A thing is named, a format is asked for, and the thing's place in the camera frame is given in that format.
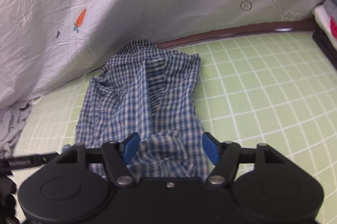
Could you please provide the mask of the blue plaid shirt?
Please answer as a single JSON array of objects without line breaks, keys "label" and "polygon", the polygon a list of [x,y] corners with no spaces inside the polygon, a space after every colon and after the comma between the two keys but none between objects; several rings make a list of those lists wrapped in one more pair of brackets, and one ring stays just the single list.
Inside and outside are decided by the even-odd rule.
[{"label": "blue plaid shirt", "polygon": [[75,141],[87,148],[138,133],[128,169],[135,178],[206,178],[203,127],[195,112],[198,55],[132,41],[89,81]]}]

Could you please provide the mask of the green grid mat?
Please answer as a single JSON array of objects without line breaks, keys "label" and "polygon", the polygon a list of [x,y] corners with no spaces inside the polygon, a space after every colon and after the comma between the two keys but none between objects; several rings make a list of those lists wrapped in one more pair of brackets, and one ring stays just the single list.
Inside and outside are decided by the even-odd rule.
[{"label": "green grid mat", "polygon": [[241,146],[229,185],[145,177],[113,185],[101,146],[75,141],[96,72],[32,102],[14,149],[17,217],[29,223],[335,223],[336,69],[308,33],[214,41],[198,55],[195,112]]}]

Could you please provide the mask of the folded grey garment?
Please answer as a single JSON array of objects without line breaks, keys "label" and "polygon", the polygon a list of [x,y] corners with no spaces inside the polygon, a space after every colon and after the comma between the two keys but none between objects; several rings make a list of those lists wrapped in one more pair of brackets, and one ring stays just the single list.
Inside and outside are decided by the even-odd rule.
[{"label": "folded grey garment", "polygon": [[323,4],[326,13],[332,17],[335,21],[337,20],[337,7],[332,0],[326,0]]}]

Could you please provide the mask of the folded red pink garment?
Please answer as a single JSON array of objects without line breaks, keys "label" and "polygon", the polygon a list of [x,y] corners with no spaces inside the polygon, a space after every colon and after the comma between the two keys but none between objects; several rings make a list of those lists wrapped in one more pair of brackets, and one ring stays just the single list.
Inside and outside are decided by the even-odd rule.
[{"label": "folded red pink garment", "polygon": [[330,17],[330,32],[332,36],[337,39],[337,24],[333,17]]}]

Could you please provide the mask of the dark brown table edge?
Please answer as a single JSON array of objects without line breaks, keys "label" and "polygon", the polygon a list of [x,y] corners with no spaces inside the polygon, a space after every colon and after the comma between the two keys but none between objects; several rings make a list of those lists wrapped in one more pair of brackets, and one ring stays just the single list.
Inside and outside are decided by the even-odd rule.
[{"label": "dark brown table edge", "polygon": [[198,43],[206,40],[213,40],[223,37],[239,37],[246,35],[258,35],[261,33],[273,32],[292,32],[292,31],[313,31],[315,28],[315,19],[308,18],[302,21],[283,21],[272,23],[259,23],[244,25],[241,27],[226,28],[221,30],[198,33],[191,36],[182,37],[175,40],[159,43],[160,48],[173,48],[180,45]]}]

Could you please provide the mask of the crumpled grey t-shirt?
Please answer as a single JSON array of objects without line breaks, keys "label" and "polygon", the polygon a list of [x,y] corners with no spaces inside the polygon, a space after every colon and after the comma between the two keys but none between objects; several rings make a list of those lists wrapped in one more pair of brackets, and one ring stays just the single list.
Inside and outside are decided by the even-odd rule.
[{"label": "crumpled grey t-shirt", "polygon": [[33,100],[20,101],[1,108],[1,159],[13,155],[19,137],[31,113]]}]

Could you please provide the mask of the folded black garment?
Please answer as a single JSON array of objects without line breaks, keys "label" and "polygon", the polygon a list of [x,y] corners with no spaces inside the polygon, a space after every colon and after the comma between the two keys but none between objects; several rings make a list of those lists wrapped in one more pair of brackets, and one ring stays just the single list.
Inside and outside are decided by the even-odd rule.
[{"label": "folded black garment", "polygon": [[314,33],[312,34],[312,38],[316,42],[320,50],[328,58],[330,63],[334,66],[334,68],[337,69],[336,49],[332,45],[328,36],[324,33],[324,31],[319,27],[318,24],[315,25],[315,30]]}]

